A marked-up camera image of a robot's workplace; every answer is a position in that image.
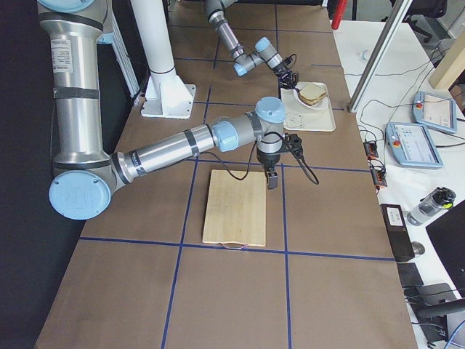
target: black chair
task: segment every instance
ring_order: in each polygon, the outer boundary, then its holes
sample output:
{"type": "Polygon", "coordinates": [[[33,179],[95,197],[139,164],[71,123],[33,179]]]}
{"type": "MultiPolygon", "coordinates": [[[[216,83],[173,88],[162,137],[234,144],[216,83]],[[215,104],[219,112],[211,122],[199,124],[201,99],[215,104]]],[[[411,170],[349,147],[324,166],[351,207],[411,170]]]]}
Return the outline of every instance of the black chair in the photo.
{"type": "MultiPolygon", "coordinates": [[[[394,6],[395,0],[390,1],[392,6],[394,6]]],[[[413,20],[412,16],[423,15],[429,18],[441,18],[443,15],[445,15],[447,8],[448,0],[413,0],[403,22],[408,23],[413,31],[425,35],[426,38],[423,40],[423,42],[427,43],[429,40],[431,40],[433,35],[418,27],[418,20],[413,20]]]]}

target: white desk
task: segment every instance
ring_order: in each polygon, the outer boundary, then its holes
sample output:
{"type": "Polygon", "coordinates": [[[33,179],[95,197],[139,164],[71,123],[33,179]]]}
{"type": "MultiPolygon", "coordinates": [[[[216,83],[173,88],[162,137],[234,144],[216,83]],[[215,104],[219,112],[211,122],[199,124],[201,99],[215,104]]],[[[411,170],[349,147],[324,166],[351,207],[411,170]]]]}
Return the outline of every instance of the white desk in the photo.
{"type": "MultiPolygon", "coordinates": [[[[360,75],[353,76],[347,74],[361,74],[363,72],[368,59],[367,55],[374,48],[383,26],[384,23],[342,21],[339,29],[334,31],[341,64],[346,74],[346,82],[351,95],[360,80],[360,75]]],[[[413,31],[408,24],[403,23],[383,57],[376,74],[403,73],[420,67],[427,62],[429,62],[429,58],[413,31]]],[[[419,84],[423,81],[425,75],[432,72],[432,69],[432,64],[428,63],[416,71],[399,76],[374,76],[358,108],[357,120],[360,121],[362,111],[370,100],[380,100],[392,106],[411,103],[413,96],[417,89],[419,89],[419,84]],[[401,100],[418,76],[419,79],[414,88],[409,91],[404,100],[401,100]]],[[[420,90],[434,91],[437,95],[450,97],[450,93],[447,90],[434,90],[429,84],[428,78],[424,80],[420,90]]],[[[384,129],[393,111],[394,108],[385,107],[377,102],[370,102],[363,111],[363,121],[384,129]]],[[[390,121],[413,122],[411,107],[399,107],[390,121]]],[[[379,130],[372,127],[368,127],[368,129],[374,132],[378,139],[382,138],[379,130]]],[[[431,131],[430,133],[434,143],[437,145],[461,142],[461,140],[453,139],[439,132],[431,131]]],[[[365,137],[364,132],[361,132],[361,135],[362,138],[365,137]]],[[[465,123],[458,123],[457,135],[465,137],[465,123]]],[[[367,138],[369,140],[373,139],[371,135],[367,135],[367,138]]],[[[380,158],[387,167],[388,185],[387,188],[381,189],[378,194],[380,204],[399,204],[404,212],[408,212],[417,205],[419,199],[425,197],[437,186],[454,190],[457,194],[456,203],[465,199],[465,181],[463,180],[465,146],[438,149],[444,162],[444,167],[436,170],[399,167],[387,149],[383,152],[384,142],[378,142],[378,146],[381,153],[380,158]]],[[[425,229],[427,224],[420,227],[408,224],[408,233],[411,241],[422,243],[426,249],[424,255],[415,258],[411,262],[416,263],[425,285],[446,282],[452,289],[455,289],[429,240],[425,229]]],[[[413,325],[413,328],[418,346],[426,348],[426,339],[423,332],[418,325],[413,325]]]]}

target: light blue cap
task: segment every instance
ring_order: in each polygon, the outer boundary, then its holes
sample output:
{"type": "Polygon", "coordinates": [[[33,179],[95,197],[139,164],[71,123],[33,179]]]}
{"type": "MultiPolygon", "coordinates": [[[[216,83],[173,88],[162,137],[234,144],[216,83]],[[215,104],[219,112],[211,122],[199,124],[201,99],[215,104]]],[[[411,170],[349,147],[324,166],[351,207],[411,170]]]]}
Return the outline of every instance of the light blue cap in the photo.
{"type": "Polygon", "coordinates": [[[77,12],[86,9],[94,0],[37,0],[45,7],[57,12],[77,12]]]}
{"type": "Polygon", "coordinates": [[[217,136],[219,151],[233,151],[239,146],[238,132],[230,122],[223,120],[211,128],[217,136]]]}
{"type": "Polygon", "coordinates": [[[256,114],[263,120],[279,124],[284,122],[284,103],[276,97],[263,97],[255,105],[256,114]]]}
{"type": "Polygon", "coordinates": [[[258,40],[256,42],[255,50],[257,52],[261,52],[261,51],[267,49],[269,45],[270,45],[270,40],[268,40],[268,38],[266,38],[266,37],[263,37],[263,38],[261,38],[260,40],[258,40]]]}
{"type": "Polygon", "coordinates": [[[240,65],[239,63],[234,63],[234,69],[235,69],[235,72],[239,75],[239,76],[242,76],[242,75],[246,75],[248,72],[247,72],[247,69],[245,69],[242,65],[240,65]]]}
{"type": "Polygon", "coordinates": [[[72,220],[88,220],[107,208],[108,184],[88,171],[68,171],[53,179],[49,190],[53,208],[72,220]]]}
{"type": "Polygon", "coordinates": [[[102,34],[101,37],[97,40],[98,44],[112,44],[113,43],[113,33],[102,34]]]}

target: bread slice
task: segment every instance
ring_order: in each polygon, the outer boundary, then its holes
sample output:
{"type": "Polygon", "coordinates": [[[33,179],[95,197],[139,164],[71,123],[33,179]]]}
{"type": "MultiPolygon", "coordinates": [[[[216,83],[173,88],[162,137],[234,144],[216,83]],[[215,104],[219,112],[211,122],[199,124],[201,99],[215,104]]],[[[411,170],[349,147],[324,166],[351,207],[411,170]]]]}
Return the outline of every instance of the bread slice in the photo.
{"type": "Polygon", "coordinates": [[[326,91],[312,82],[299,91],[299,98],[307,105],[315,105],[326,96],[326,91]]]}

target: tablet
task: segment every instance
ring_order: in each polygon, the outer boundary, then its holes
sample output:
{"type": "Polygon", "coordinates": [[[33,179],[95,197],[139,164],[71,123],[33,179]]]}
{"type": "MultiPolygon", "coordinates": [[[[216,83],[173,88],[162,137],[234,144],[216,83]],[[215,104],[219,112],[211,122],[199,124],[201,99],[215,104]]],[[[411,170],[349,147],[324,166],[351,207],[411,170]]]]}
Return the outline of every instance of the tablet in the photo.
{"type": "Polygon", "coordinates": [[[413,98],[413,118],[420,124],[449,134],[457,132],[456,101],[418,92],[413,98]]]}
{"type": "Polygon", "coordinates": [[[389,122],[386,141],[401,166],[426,169],[444,166],[426,125],[389,122]]]}

